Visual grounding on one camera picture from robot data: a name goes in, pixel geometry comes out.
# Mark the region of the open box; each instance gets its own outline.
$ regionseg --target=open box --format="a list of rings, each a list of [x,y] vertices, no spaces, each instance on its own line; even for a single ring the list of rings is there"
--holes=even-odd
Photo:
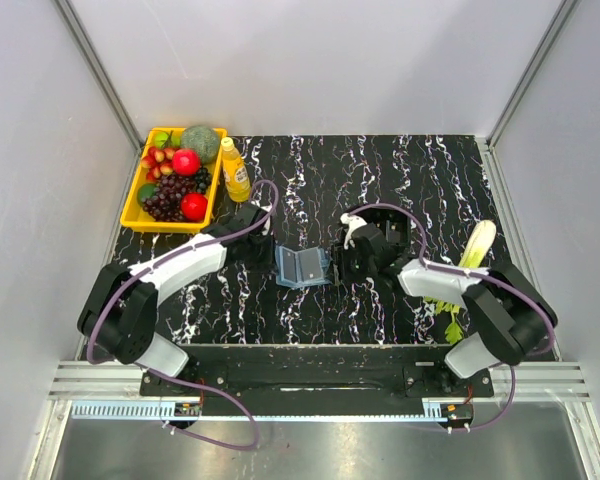
[[[151,132],[149,132],[147,143],[144,147],[144,150],[142,151],[142,155],[140,158],[147,155],[149,147],[153,145],[154,138],[159,132],[173,132],[173,138],[179,143],[180,136],[185,130],[186,129],[182,127],[156,127],[152,129]],[[214,130],[221,140],[227,136],[227,131],[224,128],[214,128]],[[136,173],[133,177],[133,182],[131,184],[131,188],[129,189],[129,194],[127,195],[127,200],[124,204],[122,215],[120,216],[120,223],[122,224],[122,226],[128,227],[135,232],[189,234],[198,233],[200,230],[208,226],[211,223],[213,205],[215,203],[218,185],[220,184],[220,172],[222,170],[222,159],[220,157],[220,152],[221,150],[218,149],[218,155],[216,157],[215,162],[205,165],[207,169],[210,172],[212,172],[213,178],[211,180],[211,186],[205,194],[207,200],[209,201],[209,204],[207,206],[207,211],[205,213],[204,219],[201,222],[157,222],[147,212],[143,211],[142,206],[138,203],[136,197],[138,194],[138,190],[143,185],[149,183],[145,178],[148,170],[146,168],[143,168],[140,165],[140,162],[138,161],[138,167],[136,168]]]

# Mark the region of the yellow bottle cap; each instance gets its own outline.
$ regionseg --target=yellow bottle cap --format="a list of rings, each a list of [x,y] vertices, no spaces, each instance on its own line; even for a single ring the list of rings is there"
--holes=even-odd
[[[222,140],[220,140],[220,145],[222,145],[222,149],[225,152],[230,152],[233,150],[233,138],[224,137]]]

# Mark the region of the black marble table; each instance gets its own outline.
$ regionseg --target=black marble table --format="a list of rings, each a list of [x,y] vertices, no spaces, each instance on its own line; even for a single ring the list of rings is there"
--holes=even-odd
[[[475,224],[491,219],[498,236],[486,263],[508,260],[478,147],[469,136],[238,137],[253,181],[273,180],[281,201],[274,222],[280,244],[328,248],[340,214],[356,204],[409,208],[427,229],[428,255],[457,263]],[[258,194],[262,204],[269,193]],[[234,212],[225,193],[217,217]],[[413,251],[418,238],[414,233]],[[113,260],[133,264],[187,240],[122,228]],[[420,298],[382,294],[372,282],[299,290],[278,287],[273,272],[231,265],[169,298],[158,333],[178,343],[410,344],[444,341],[449,318]],[[470,319],[461,314],[463,328]]]

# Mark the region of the bunch of dark grapes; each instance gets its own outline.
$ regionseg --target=bunch of dark grapes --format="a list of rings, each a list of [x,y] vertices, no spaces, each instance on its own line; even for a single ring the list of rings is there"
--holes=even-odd
[[[144,201],[142,209],[157,222],[186,222],[188,220],[180,210],[183,197],[187,193],[206,193],[211,179],[212,175],[205,167],[186,177],[175,172],[163,175],[153,195]]]

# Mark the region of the yellow bottle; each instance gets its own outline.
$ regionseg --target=yellow bottle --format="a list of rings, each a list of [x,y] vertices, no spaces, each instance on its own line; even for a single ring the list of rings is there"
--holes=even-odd
[[[251,193],[251,182],[240,152],[233,145],[233,139],[230,137],[223,138],[220,145],[222,146],[224,184],[229,192],[229,198],[234,202],[246,202]]]

